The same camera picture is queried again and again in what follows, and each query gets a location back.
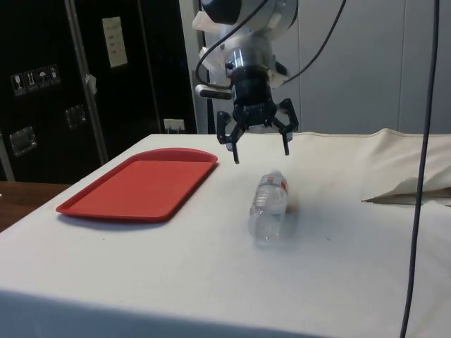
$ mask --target sticker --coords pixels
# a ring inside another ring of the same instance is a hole
[[[27,88],[22,74],[14,74],[11,76],[11,83],[13,84],[14,94],[16,96],[27,94]]]
[[[49,79],[49,69],[47,67],[42,67],[37,70],[37,81],[41,88],[48,87],[50,85]]]
[[[57,65],[49,66],[49,81],[51,85],[57,85],[61,83],[61,78],[59,77],[59,70]]]
[[[106,50],[112,68],[126,65],[127,52],[125,51],[124,36],[122,34],[121,17],[105,18],[101,21],[104,26]]]
[[[27,89],[29,92],[33,92],[39,89],[39,85],[37,84],[37,76],[34,70],[29,70],[23,73],[23,77],[25,78],[25,84],[27,85]]]

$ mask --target cabinet door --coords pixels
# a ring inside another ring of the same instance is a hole
[[[64,2],[2,5],[0,129],[13,173],[26,182],[74,183],[99,166],[99,157],[89,116],[82,117],[86,103]]]
[[[137,2],[75,0],[110,158],[161,130]]]

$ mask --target metal pole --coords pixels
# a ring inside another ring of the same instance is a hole
[[[64,4],[66,5],[66,13],[68,15],[70,33],[72,35],[75,55],[77,57],[78,70],[80,71],[83,92],[85,93],[87,110],[91,118],[92,130],[94,132],[94,137],[96,140],[97,152],[99,153],[100,163],[103,165],[108,162],[108,154],[106,152],[105,139],[101,128],[95,97],[85,81],[86,74],[89,74],[89,68],[85,54],[85,47],[83,46],[80,26],[78,23],[77,10],[74,0],[64,0]]]

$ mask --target wooden surface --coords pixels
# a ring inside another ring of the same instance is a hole
[[[0,182],[0,232],[67,188],[65,184]]]

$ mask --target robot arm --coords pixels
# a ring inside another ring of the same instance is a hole
[[[287,80],[288,72],[273,55],[271,41],[296,21],[298,0],[266,0],[264,3],[261,0],[202,0],[202,6],[205,12],[199,12],[193,25],[201,30],[219,33],[221,38],[230,35],[247,20],[219,46],[213,58],[205,58],[204,65],[213,73],[225,72],[230,85],[224,89],[208,85],[196,88],[200,96],[232,99],[234,102],[232,116],[218,112],[219,142],[227,145],[228,150],[233,152],[235,162],[239,163],[238,140],[249,127],[264,125],[279,131],[285,154],[288,155],[288,142],[299,123],[291,100],[283,100],[280,104],[273,102],[271,88]],[[251,18],[250,15],[259,6],[259,11]],[[278,111],[288,114],[289,125],[277,119]],[[225,128],[232,117],[237,125],[230,135],[226,135]]]

